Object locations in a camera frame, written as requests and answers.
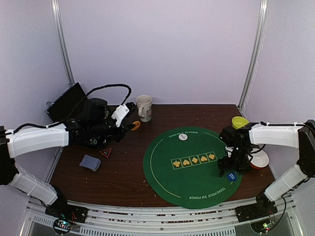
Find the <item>blue small blind button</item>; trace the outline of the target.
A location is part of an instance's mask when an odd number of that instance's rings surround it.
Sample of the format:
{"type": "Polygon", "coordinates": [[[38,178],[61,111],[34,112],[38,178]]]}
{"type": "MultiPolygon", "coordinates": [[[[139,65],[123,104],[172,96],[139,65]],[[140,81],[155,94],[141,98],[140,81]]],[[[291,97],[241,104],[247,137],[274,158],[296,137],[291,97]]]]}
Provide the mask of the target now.
{"type": "Polygon", "coordinates": [[[237,175],[235,173],[228,173],[226,177],[230,182],[234,182],[237,180],[237,175]]]}

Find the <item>orange big blind button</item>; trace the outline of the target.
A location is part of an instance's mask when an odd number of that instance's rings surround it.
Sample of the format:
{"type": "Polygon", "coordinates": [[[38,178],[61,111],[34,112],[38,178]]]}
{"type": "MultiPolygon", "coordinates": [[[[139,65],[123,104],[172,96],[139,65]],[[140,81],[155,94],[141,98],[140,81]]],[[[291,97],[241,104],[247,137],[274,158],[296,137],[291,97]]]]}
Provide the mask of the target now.
{"type": "Polygon", "coordinates": [[[140,127],[141,122],[137,120],[137,121],[134,121],[132,124],[134,125],[134,127],[131,129],[131,131],[134,131],[140,127]]]}

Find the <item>white dealer button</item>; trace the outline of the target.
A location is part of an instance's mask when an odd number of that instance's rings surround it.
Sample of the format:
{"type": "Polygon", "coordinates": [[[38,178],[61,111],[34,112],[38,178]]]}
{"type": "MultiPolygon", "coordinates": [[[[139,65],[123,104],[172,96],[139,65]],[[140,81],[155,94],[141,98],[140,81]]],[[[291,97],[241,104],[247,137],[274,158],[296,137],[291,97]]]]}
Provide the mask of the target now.
{"type": "Polygon", "coordinates": [[[188,139],[188,135],[185,133],[181,133],[178,135],[180,141],[186,141],[188,139]]]}

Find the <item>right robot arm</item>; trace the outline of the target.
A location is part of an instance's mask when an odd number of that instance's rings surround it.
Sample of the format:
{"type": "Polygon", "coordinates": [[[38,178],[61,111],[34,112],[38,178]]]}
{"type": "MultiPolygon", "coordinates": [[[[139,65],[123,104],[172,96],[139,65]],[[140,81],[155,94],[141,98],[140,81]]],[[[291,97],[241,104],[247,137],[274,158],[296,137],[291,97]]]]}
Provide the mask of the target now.
{"type": "Polygon", "coordinates": [[[252,150],[254,146],[267,145],[298,150],[296,164],[257,195],[257,203],[252,206],[252,212],[257,217],[264,216],[271,209],[272,202],[315,175],[313,119],[291,124],[250,122],[238,129],[227,126],[222,129],[219,139],[232,149],[231,154],[218,161],[220,177],[230,170],[240,174],[247,173],[250,169],[250,158],[254,154],[252,150]]]}

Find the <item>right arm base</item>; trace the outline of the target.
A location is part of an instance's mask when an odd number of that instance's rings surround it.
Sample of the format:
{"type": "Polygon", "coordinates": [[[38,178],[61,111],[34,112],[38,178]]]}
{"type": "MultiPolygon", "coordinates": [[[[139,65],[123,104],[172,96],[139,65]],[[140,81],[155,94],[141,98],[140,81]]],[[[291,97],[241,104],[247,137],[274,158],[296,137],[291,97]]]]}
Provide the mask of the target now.
{"type": "Polygon", "coordinates": [[[257,197],[256,203],[235,208],[239,222],[251,221],[261,217],[269,216],[270,213],[277,213],[275,202],[264,197],[257,197]]]}

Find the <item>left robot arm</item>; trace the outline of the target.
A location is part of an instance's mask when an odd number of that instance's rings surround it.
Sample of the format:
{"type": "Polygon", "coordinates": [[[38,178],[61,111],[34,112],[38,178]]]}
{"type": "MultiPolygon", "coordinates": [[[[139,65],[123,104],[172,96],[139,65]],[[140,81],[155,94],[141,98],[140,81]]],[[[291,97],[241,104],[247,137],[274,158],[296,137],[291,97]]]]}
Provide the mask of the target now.
{"type": "Polygon", "coordinates": [[[127,117],[134,103],[107,108],[102,99],[88,99],[75,118],[49,125],[24,124],[15,130],[0,128],[0,183],[9,185],[51,206],[59,218],[67,218],[71,208],[58,187],[37,179],[15,162],[15,157],[49,148],[82,146],[102,149],[114,139],[119,142],[134,125],[127,117]]]}

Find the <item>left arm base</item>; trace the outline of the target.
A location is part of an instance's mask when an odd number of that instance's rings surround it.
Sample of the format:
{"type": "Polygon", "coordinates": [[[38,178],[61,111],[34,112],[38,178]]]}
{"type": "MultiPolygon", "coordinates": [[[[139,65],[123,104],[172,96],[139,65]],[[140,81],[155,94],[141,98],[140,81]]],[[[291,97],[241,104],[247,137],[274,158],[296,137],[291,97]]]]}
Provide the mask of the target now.
{"type": "Polygon", "coordinates": [[[88,214],[86,207],[70,205],[61,200],[57,200],[51,205],[45,203],[42,205],[46,208],[46,214],[72,223],[85,223],[88,214]]]}

